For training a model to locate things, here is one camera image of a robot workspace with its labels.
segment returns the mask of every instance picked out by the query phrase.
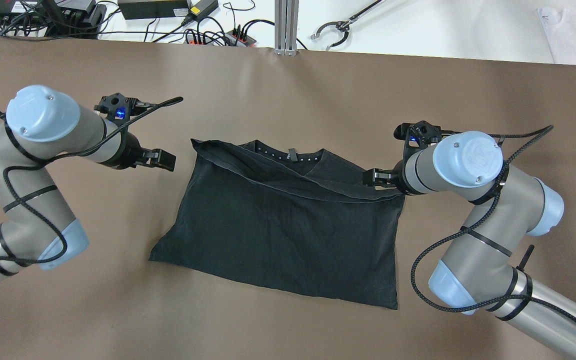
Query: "white label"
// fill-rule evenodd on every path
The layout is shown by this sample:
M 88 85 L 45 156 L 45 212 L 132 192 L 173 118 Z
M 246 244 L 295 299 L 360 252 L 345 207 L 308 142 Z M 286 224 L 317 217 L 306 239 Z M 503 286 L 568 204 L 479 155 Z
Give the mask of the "white label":
M 188 9 L 172 9 L 174 16 L 187 16 Z
M 10 12 L 22 14 L 22 13 L 25 13 L 28 10 L 30 10 L 30 7 L 36 7 L 37 6 L 37 1 L 24 1 L 24 3 L 28 4 L 30 6 L 26 6 L 26 5 L 22 4 L 21 1 L 16 1 L 16 2 L 14 2 L 14 5 L 12 7 L 12 10 L 10 10 Z

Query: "blue light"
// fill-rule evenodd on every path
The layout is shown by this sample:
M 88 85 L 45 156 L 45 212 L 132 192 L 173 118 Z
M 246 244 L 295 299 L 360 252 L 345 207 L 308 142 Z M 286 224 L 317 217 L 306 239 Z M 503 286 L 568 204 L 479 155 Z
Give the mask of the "blue light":
M 126 108 L 125 107 L 119 107 L 119 109 L 117 109 L 117 111 L 114 113 L 114 117 L 118 117 L 121 120 L 124 120 L 124 118 L 126 117 Z

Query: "black shirt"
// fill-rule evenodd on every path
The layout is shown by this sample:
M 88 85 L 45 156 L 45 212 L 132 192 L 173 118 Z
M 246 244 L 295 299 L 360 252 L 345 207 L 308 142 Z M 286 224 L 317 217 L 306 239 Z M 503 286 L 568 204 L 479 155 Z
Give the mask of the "black shirt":
M 150 260 L 397 308 L 399 191 L 362 185 L 361 167 L 325 149 L 291 158 L 258 140 L 192 146 L 198 155 L 176 223 Z

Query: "white floor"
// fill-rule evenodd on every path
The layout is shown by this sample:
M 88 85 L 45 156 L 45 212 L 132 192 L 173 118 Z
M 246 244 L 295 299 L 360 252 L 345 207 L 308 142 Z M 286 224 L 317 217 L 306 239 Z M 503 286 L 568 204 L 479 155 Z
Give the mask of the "white floor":
M 250 7 L 250 0 L 231 0 L 235 8 Z M 301 0 L 297 37 L 310 50 L 324 50 L 341 39 L 330 30 L 316 40 L 311 34 L 320 25 L 343 21 L 363 9 L 372 0 Z M 226 31 L 233 28 L 233 12 L 221 5 L 212 16 Z M 256 0 L 256 9 L 236 11 L 238 25 L 252 19 L 275 20 L 274 0 Z M 350 26 L 350 38 L 331 51 L 421 55 L 464 59 L 507 60 L 514 62 L 553 63 L 546 36 L 537 16 L 541 7 L 576 10 L 576 0 L 386 0 Z M 158 32 L 177 27 L 181 18 L 162 18 Z M 124 20 L 117 14 L 106 31 L 143 31 L 150 20 Z M 218 30 L 209 20 L 201 30 Z M 258 46 L 274 47 L 274 28 L 266 23 L 252 25 L 248 34 L 258 39 Z M 100 39 L 143 41 L 143 34 L 108 34 Z

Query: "brown table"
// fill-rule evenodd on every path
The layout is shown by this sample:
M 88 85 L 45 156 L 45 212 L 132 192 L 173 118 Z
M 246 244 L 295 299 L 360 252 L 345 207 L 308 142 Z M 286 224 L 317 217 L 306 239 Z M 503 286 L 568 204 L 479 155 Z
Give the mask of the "brown table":
M 535 244 L 526 271 L 576 301 L 576 66 L 0 38 L 0 109 L 30 84 L 90 108 L 115 92 L 185 101 L 130 128 L 142 146 L 177 155 L 172 173 L 116 171 L 84 159 L 48 167 L 91 244 L 53 271 L 32 266 L 0 283 L 0 359 L 560 358 L 485 311 L 443 313 L 415 296 L 414 258 L 458 230 L 471 209 L 451 193 L 407 199 L 396 243 L 399 310 L 240 284 L 147 258 L 173 224 L 190 178 L 190 137 L 327 148 L 364 168 L 387 169 L 402 157 L 391 135 L 399 123 L 495 133 L 554 124 L 515 164 L 562 194 L 566 212 L 549 234 L 526 237 L 510 262 Z M 505 152 L 522 144 L 509 139 Z M 424 284 L 443 251 L 422 263 Z

